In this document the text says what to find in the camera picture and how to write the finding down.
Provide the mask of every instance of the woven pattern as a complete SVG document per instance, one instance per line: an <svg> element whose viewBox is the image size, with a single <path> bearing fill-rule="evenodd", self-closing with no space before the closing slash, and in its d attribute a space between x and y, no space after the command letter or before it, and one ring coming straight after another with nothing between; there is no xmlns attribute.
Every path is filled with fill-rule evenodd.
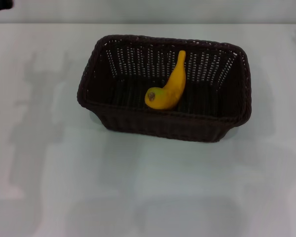
<svg viewBox="0 0 296 237"><path fill-rule="evenodd" d="M148 108L147 89L166 84L180 50L186 51L186 86L178 106ZM112 130L214 142L249 119L250 80L245 52L231 44L106 36L95 46L77 97Z"/></svg>

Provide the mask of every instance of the gray wall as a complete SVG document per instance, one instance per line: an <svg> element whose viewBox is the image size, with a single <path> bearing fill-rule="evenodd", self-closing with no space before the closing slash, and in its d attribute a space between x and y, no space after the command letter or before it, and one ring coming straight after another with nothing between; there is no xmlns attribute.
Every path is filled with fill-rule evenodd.
<svg viewBox="0 0 296 237"><path fill-rule="evenodd" d="M296 23L296 0L15 0L4 23Z"/></svg>

